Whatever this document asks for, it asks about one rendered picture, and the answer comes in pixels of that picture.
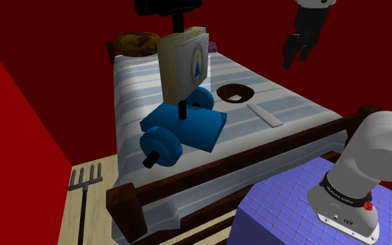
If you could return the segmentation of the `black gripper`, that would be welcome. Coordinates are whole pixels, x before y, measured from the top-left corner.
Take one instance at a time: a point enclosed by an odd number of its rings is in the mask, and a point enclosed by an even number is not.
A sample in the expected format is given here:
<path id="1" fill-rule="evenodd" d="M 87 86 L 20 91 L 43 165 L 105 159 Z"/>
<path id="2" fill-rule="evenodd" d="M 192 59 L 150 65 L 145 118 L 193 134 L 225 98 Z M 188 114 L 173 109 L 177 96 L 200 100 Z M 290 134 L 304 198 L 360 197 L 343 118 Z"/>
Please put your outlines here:
<path id="1" fill-rule="evenodd" d="M 301 49 L 300 61 L 306 61 L 310 51 L 316 46 L 319 34 L 329 13 L 326 8 L 298 7 L 294 27 L 296 34 L 289 34 L 283 47 L 283 67 L 290 69 L 293 59 Z"/>

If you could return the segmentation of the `pale grey flat strip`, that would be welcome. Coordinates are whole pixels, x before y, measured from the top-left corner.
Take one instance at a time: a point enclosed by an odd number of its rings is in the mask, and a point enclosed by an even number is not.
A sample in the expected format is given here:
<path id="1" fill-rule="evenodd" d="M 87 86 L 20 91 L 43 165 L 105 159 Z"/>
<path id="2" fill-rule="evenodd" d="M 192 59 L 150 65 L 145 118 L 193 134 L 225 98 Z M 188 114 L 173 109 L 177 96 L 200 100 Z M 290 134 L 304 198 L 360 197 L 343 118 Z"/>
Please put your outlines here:
<path id="1" fill-rule="evenodd" d="M 270 112 L 264 110 L 257 104 L 248 103 L 247 106 L 271 128 L 280 127 L 281 125 L 283 125 L 283 123 L 278 118 L 276 118 Z"/>

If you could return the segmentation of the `brown bowl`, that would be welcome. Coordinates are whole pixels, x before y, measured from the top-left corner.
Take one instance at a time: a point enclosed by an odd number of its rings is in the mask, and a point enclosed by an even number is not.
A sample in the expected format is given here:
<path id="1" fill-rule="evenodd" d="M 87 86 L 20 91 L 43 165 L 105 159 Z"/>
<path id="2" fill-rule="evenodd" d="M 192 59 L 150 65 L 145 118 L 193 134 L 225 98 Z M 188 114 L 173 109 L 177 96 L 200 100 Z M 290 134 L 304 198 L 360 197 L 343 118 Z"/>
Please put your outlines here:
<path id="1" fill-rule="evenodd" d="M 217 95 L 225 102 L 241 104 L 250 100 L 255 92 L 244 84 L 226 84 L 217 89 Z"/>

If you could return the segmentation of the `grey book with triangle emblem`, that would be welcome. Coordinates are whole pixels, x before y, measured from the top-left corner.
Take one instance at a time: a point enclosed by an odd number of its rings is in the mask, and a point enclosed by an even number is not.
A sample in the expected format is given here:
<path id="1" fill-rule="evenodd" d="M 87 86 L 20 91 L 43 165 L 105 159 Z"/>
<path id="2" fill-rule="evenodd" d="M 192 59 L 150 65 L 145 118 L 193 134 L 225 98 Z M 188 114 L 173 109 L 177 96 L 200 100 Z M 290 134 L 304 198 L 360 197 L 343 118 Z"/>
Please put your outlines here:
<path id="1" fill-rule="evenodd" d="M 163 102 L 176 105 L 207 78 L 209 34 L 193 26 L 157 39 Z"/>

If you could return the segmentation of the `black T-shaped hammer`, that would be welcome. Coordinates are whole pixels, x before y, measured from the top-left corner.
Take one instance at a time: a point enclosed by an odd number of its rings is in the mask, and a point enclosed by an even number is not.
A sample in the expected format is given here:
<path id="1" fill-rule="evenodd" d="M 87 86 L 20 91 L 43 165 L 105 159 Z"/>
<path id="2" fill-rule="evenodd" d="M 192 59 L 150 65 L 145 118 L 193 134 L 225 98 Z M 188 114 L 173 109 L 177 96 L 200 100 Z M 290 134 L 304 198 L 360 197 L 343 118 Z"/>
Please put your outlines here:
<path id="1" fill-rule="evenodd" d="M 182 33 L 185 28 L 184 14 L 202 6 L 203 0 L 135 0 L 134 7 L 140 16 L 159 15 L 172 18 L 173 33 Z M 182 106 L 187 99 L 176 105 Z"/>

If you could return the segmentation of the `purple tiled robot stand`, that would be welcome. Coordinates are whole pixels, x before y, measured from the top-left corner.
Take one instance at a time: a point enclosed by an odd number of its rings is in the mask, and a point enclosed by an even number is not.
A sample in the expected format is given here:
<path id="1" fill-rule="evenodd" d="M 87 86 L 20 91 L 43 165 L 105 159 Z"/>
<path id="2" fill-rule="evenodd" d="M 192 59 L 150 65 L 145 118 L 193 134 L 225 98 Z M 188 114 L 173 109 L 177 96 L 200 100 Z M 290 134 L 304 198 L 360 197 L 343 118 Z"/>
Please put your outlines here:
<path id="1" fill-rule="evenodd" d="M 363 245 L 323 224 L 306 194 L 333 163 L 318 157 L 256 183 L 238 205 L 226 245 Z M 372 190 L 380 234 L 374 245 L 392 245 L 392 191 Z"/>

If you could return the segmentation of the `wooden bed with striped mattress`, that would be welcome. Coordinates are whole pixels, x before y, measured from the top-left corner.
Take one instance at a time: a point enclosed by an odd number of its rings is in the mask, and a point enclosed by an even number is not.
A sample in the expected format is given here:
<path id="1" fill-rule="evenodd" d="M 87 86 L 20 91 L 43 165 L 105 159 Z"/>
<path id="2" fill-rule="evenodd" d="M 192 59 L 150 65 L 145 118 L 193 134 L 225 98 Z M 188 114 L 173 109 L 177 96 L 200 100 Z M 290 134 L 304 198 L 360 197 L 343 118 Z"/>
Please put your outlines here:
<path id="1" fill-rule="evenodd" d="M 325 134 L 321 129 L 322 124 L 340 120 L 334 111 L 260 76 L 222 54 L 210 54 L 208 65 L 208 76 L 203 87 L 212 94 L 226 84 L 244 84 L 254 90 L 254 96 L 241 104 L 215 99 L 214 109 L 226 113 L 227 119 L 212 152 L 184 145 L 176 165 L 147 169 L 142 164 L 143 153 L 139 145 L 142 135 L 140 122 L 162 102 L 158 59 L 154 55 L 116 57 L 117 185 L 131 182 L 141 187 L 285 137 L 294 140 L 303 136 L 302 145 L 145 205 L 143 214 L 147 233 L 129 243 L 118 226 L 112 225 L 111 236 L 118 245 L 158 245 L 176 237 L 179 232 L 207 222 L 215 210 L 230 204 L 235 192 L 325 153 L 342 152 L 351 133 L 366 116 L 377 111 L 376 106 L 362 106 L 341 124 L 339 131 Z M 283 125 L 271 128 L 250 110 L 248 103 L 257 104 L 270 112 Z"/>

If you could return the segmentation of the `blue dumbbell with black bar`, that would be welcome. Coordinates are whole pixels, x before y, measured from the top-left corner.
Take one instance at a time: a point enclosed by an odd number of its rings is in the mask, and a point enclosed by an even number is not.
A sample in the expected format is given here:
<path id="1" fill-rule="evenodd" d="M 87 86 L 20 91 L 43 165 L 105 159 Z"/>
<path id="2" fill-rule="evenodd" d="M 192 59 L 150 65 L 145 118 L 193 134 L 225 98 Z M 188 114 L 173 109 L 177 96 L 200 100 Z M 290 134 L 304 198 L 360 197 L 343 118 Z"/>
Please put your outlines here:
<path id="1" fill-rule="evenodd" d="M 182 106 L 160 104 L 140 126 L 143 165 L 173 166 L 182 155 L 183 145 L 211 152 L 217 140 L 214 98 L 209 90 L 196 88 Z"/>

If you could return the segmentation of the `grey garden fork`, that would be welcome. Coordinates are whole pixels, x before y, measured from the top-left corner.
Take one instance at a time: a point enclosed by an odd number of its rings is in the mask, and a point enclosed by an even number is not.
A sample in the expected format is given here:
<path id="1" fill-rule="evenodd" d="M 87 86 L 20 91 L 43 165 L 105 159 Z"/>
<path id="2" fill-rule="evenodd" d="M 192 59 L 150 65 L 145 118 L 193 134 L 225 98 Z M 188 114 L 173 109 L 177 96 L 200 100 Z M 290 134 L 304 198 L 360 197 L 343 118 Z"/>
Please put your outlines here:
<path id="1" fill-rule="evenodd" d="M 84 243 L 84 225 L 85 225 L 85 215 L 86 215 L 86 200 L 87 200 L 88 187 L 92 184 L 103 181 L 102 164 L 101 163 L 97 164 L 97 176 L 96 177 L 94 177 L 95 165 L 94 164 L 91 165 L 90 172 L 89 172 L 89 180 L 87 180 L 87 181 L 84 181 L 84 167 L 81 167 L 79 169 L 78 173 L 79 173 L 79 180 L 78 180 L 78 183 L 75 184 L 75 177 L 76 177 L 77 171 L 75 169 L 72 170 L 71 176 L 70 176 L 70 183 L 68 186 L 68 191 L 73 191 L 75 189 L 82 188 L 81 211 L 80 211 L 77 245 L 83 245 L 83 243 Z"/>

